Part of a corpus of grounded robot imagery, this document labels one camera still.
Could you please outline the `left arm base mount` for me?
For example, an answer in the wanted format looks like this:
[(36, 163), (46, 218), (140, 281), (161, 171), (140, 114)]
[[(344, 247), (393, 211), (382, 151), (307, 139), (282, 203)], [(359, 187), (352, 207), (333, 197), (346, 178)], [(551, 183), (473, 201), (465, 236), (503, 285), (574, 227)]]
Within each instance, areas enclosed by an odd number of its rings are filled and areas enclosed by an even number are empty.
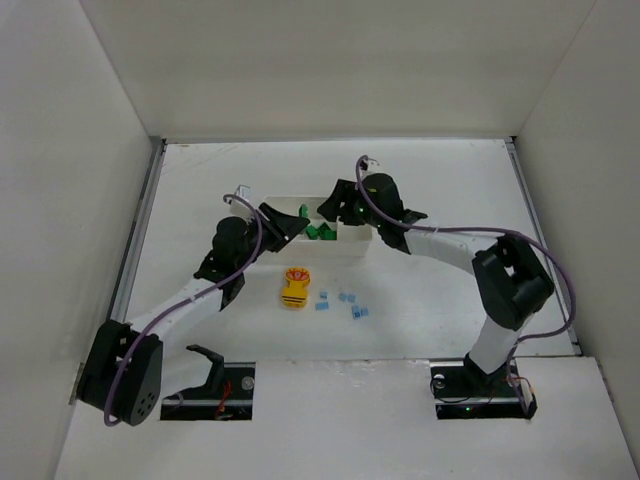
[(254, 362), (228, 362), (197, 344), (163, 365), (162, 421), (250, 421), (256, 383)]

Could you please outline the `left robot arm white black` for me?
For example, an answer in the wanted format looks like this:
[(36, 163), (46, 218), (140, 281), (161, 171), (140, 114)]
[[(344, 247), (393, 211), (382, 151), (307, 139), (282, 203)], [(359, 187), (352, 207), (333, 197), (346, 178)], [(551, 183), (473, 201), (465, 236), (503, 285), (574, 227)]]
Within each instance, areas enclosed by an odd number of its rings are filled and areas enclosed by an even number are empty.
[(277, 253), (309, 225), (305, 217), (266, 203), (247, 208), (249, 218), (220, 220), (192, 278), (169, 300), (129, 323), (105, 321), (97, 330), (76, 389), (79, 401), (103, 414), (106, 426), (141, 424), (156, 403), (188, 381), (207, 382), (211, 369), (169, 376), (170, 350), (198, 323), (229, 306), (245, 285), (245, 271), (265, 252)]

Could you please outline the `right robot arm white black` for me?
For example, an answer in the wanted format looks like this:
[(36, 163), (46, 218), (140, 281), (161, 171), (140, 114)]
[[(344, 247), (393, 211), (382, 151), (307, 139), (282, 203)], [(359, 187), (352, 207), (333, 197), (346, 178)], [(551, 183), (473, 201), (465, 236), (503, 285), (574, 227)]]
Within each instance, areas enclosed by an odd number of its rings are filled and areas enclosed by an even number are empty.
[(438, 230), (424, 213), (404, 207), (384, 173), (368, 175), (359, 188), (340, 179), (317, 213), (349, 226), (367, 224), (403, 253), (428, 257), (475, 278), (486, 319), (464, 358), (469, 379), (489, 384), (507, 376), (507, 358), (531, 316), (554, 293), (553, 282), (525, 240), (514, 234), (482, 237)]

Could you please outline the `yellow bee lego figure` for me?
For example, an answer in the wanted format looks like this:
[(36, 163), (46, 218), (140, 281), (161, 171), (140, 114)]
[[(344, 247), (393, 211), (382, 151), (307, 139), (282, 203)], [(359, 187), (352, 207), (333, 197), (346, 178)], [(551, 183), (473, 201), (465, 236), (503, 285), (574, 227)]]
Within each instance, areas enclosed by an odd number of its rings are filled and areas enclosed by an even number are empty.
[(287, 308), (302, 309), (308, 302), (310, 272), (303, 267), (291, 267), (285, 272), (285, 284), (281, 290), (281, 301)]

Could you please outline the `small green lego brick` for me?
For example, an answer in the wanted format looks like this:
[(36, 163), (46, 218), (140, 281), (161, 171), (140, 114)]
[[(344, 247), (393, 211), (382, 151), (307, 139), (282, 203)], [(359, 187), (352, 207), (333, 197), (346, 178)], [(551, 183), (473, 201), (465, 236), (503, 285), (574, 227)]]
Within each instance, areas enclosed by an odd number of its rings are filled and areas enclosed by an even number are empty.
[(322, 240), (322, 241), (337, 240), (337, 231), (333, 230), (326, 223), (323, 223), (320, 226), (308, 225), (305, 228), (305, 234), (309, 240)]

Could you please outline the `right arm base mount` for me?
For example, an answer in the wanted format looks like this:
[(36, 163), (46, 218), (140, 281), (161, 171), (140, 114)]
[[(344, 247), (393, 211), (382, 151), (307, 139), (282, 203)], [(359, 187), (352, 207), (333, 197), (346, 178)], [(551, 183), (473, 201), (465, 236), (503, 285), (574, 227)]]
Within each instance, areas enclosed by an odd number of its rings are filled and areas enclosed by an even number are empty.
[(531, 420), (538, 403), (530, 381), (515, 361), (485, 375), (466, 360), (432, 362), (429, 389), (438, 420)]

